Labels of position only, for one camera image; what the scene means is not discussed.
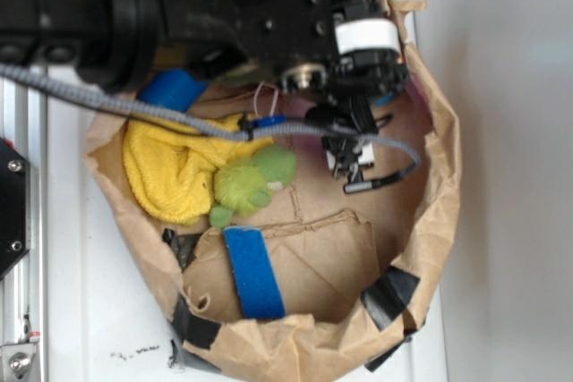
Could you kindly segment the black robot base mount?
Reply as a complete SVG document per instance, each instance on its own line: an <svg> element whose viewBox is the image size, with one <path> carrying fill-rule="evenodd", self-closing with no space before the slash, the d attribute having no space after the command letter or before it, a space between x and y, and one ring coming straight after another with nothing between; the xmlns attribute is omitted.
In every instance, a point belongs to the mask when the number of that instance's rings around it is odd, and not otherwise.
<svg viewBox="0 0 573 382"><path fill-rule="evenodd" d="M30 250L30 163L1 139L1 279Z"/></svg>

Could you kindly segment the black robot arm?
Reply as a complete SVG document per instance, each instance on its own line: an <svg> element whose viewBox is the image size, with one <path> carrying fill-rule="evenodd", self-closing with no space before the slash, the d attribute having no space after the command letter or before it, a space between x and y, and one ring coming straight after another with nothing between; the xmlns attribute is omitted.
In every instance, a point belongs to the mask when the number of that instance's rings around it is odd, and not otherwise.
<svg viewBox="0 0 573 382"><path fill-rule="evenodd" d="M1 60L70 65L110 92L182 69L331 104L398 93L409 78L379 0L1 0Z"/></svg>

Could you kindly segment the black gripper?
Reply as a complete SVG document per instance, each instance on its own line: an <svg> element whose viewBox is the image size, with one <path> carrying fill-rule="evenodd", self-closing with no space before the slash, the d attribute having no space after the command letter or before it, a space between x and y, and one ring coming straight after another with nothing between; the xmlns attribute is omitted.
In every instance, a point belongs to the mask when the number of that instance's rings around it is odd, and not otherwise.
<svg viewBox="0 0 573 382"><path fill-rule="evenodd" d="M159 1L159 70L227 86L271 82L332 105L399 93L409 78L377 0Z"/></svg>

